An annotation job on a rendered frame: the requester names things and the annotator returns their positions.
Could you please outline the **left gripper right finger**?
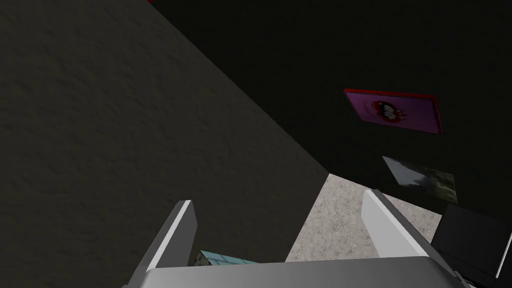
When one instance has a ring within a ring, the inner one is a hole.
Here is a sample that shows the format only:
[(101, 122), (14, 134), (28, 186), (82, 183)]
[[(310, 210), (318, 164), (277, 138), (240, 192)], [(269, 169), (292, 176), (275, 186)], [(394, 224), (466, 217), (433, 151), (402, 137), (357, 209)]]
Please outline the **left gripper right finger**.
[(380, 191), (364, 191), (361, 218), (380, 258), (429, 257), (440, 254)]

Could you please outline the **black cabinet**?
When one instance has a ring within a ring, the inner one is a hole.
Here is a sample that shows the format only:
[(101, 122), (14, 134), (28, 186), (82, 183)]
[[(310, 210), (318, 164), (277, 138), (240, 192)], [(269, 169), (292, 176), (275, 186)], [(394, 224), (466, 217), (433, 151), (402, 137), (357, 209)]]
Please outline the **black cabinet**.
[(431, 245), (475, 288), (496, 288), (511, 236), (505, 223), (448, 204)]

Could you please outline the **grey landscape picture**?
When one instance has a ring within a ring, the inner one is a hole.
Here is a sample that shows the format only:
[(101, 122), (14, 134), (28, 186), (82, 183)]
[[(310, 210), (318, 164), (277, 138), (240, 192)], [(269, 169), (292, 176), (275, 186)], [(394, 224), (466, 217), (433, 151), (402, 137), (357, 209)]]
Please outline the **grey landscape picture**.
[(400, 186), (453, 204), (458, 203), (455, 180), (451, 173), (386, 156), (382, 158)]

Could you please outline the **teal tiled object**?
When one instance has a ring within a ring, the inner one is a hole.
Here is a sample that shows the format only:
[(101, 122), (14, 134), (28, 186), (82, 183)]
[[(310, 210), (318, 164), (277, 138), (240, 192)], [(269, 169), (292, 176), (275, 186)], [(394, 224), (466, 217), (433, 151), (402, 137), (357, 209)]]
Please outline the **teal tiled object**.
[(201, 250), (197, 254), (193, 266), (224, 266), (246, 264), (256, 264), (256, 262)]

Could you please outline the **purple picture with red frame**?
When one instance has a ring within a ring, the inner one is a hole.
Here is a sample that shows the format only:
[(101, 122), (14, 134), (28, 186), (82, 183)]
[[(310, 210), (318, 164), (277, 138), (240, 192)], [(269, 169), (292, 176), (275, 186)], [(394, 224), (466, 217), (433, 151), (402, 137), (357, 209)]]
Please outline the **purple picture with red frame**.
[(434, 95), (349, 88), (343, 93), (363, 122), (436, 135), (443, 133)]

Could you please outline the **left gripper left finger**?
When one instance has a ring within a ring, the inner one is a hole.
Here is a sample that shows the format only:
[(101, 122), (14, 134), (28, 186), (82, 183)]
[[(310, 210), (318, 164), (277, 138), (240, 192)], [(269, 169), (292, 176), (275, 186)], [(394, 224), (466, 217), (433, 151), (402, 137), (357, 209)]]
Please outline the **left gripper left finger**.
[(155, 268), (186, 267), (198, 223), (193, 202), (179, 201), (137, 267), (140, 273)]

